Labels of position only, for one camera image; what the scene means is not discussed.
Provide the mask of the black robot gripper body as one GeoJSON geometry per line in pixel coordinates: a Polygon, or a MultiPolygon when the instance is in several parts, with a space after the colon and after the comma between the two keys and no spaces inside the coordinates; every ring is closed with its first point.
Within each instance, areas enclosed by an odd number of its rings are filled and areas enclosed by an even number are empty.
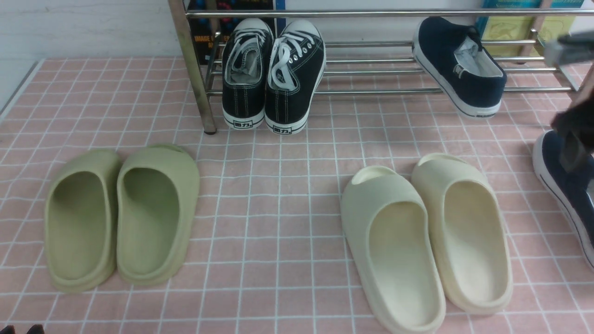
{"type": "MultiPolygon", "coordinates": [[[[593,58],[592,32],[567,34],[544,45],[544,60],[547,66],[561,68],[565,65],[592,62],[593,58]]],[[[551,127],[563,140],[559,156],[562,167],[569,173],[581,168],[593,153],[594,147],[592,68],[575,91],[570,108],[555,116],[551,127]]]]}

